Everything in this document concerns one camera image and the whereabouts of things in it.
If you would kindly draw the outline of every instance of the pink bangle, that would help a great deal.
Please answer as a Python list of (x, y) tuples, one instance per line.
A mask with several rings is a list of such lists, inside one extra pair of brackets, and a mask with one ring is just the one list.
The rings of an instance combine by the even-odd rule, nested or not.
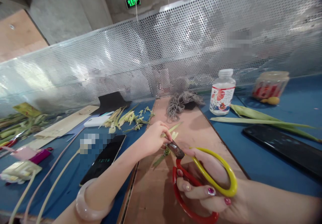
[(110, 204), (110, 206), (106, 210), (102, 211), (96, 211), (92, 210), (88, 207), (88, 205), (85, 202), (85, 191), (86, 188), (93, 183), (97, 178), (91, 179), (87, 181), (79, 190), (77, 197), (76, 197), (76, 210), (80, 216), (81, 219), (85, 221), (98, 221), (103, 219), (104, 217), (107, 216), (108, 213), (110, 213), (114, 200)]

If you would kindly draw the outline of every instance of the black smartphone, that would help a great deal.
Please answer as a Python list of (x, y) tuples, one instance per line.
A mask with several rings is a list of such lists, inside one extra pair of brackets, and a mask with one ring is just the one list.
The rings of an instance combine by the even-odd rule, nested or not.
[(108, 167), (115, 161), (118, 152), (120, 151), (122, 144), (125, 140), (126, 135), (115, 136), (109, 144), (103, 149), (97, 159), (94, 161), (86, 175), (80, 182), (80, 186), (85, 184), (87, 181), (98, 178)]
[(268, 150), (322, 181), (321, 150), (281, 133), (273, 127), (261, 124), (244, 128), (243, 132)]

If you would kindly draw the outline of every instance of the exit sign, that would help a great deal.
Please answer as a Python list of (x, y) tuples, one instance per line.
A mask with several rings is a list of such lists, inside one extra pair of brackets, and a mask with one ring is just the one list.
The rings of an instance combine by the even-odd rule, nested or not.
[(141, 5), (140, 0), (126, 0), (126, 6), (128, 9), (131, 7), (135, 7), (135, 4), (137, 4), (137, 6)]

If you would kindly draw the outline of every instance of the gray twine bundle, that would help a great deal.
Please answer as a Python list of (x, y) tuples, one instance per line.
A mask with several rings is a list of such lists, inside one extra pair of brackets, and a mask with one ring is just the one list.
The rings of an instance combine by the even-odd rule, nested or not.
[(175, 93), (169, 101), (167, 108), (168, 119), (172, 121), (178, 121), (180, 117), (178, 116), (184, 110), (184, 105), (194, 101), (198, 105), (204, 105), (204, 101), (201, 96), (197, 95), (193, 91), (184, 91), (179, 95)]

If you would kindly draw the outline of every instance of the yellow fruit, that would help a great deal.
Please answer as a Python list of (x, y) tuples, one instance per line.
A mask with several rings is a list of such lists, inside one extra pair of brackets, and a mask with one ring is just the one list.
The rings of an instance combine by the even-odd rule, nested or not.
[(276, 96), (267, 99), (267, 103), (271, 105), (277, 105), (279, 103), (279, 98)]

